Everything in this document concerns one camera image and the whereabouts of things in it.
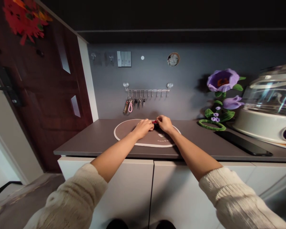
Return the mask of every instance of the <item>dark ceiling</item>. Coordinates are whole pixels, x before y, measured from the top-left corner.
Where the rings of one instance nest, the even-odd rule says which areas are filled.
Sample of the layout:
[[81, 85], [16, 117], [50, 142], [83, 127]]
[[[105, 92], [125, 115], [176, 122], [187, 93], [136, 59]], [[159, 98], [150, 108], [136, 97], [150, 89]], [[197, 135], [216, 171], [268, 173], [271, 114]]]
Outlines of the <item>dark ceiling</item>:
[[286, 27], [285, 1], [42, 2], [76, 31]]
[[286, 42], [285, 1], [41, 1], [90, 43]]

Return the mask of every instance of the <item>key holder rack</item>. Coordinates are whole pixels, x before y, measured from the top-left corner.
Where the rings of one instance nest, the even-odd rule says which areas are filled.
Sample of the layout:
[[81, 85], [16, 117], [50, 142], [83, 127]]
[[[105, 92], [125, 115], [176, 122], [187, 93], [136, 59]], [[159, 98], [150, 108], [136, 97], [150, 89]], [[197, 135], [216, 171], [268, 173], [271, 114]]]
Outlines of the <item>key holder rack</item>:
[[129, 83], [123, 83], [123, 86], [125, 87], [125, 91], [126, 92], [139, 92], [139, 93], [144, 93], [144, 96], [145, 94], [147, 93], [147, 98], [149, 97], [149, 94], [151, 93], [151, 97], [153, 97], [153, 93], [155, 92], [156, 93], [156, 97], [158, 97], [158, 93], [161, 92], [161, 97], [162, 97], [162, 94], [163, 92], [166, 92], [166, 97], [168, 97], [168, 93], [170, 92], [170, 89], [174, 86], [173, 83], [167, 83], [166, 84], [166, 87], [167, 89], [128, 89], [129, 87]]

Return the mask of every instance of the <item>purple flower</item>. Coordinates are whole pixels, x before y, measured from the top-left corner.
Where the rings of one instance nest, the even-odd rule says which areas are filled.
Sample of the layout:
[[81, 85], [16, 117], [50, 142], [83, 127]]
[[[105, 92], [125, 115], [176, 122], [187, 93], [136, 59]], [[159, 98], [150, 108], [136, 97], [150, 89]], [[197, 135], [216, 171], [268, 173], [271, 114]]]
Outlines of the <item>purple flower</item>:
[[209, 76], [207, 86], [211, 91], [226, 92], [232, 89], [238, 80], [239, 75], [230, 68], [223, 71], [216, 70]]
[[242, 98], [239, 97], [238, 95], [235, 96], [234, 98], [228, 98], [225, 99], [223, 103], [223, 108], [228, 109], [228, 110], [234, 110], [236, 108], [239, 108], [241, 105], [244, 105], [243, 102], [239, 102]]

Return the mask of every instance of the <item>kitchen counter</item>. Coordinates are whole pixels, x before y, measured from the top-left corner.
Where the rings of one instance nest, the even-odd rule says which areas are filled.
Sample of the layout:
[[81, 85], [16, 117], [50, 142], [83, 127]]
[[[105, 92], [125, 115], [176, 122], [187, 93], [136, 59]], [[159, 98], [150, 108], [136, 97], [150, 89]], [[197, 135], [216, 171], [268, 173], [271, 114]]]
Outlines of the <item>kitchen counter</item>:
[[[117, 142], [117, 139], [113, 135], [113, 131], [115, 127], [123, 121], [124, 120], [120, 119], [99, 119], [71, 138], [65, 144], [57, 148], [54, 151], [54, 154], [96, 157]], [[214, 134], [212, 130], [199, 126], [197, 124], [197, 120], [172, 120], [172, 123], [176, 128], [179, 129], [182, 135], [216, 160], [286, 162], [285, 148], [259, 141], [231, 129], [227, 128], [227, 131], [230, 131], [246, 139], [247, 141], [262, 147], [263, 149], [273, 153], [273, 156], [258, 157], [247, 154], [243, 150], [222, 139], [220, 136]], [[134, 146], [127, 158], [182, 159], [176, 146], [168, 148]]]

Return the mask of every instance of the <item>sweater sleeve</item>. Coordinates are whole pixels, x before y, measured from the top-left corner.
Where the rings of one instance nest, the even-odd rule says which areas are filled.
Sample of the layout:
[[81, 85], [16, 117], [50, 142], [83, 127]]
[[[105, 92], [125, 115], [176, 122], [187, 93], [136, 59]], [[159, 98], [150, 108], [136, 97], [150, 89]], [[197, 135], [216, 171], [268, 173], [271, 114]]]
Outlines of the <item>sweater sleeve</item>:
[[226, 229], [286, 228], [286, 222], [228, 168], [209, 172], [200, 180], [199, 186], [216, 208], [217, 217]]
[[49, 195], [24, 228], [89, 228], [107, 185], [93, 165], [85, 164]]

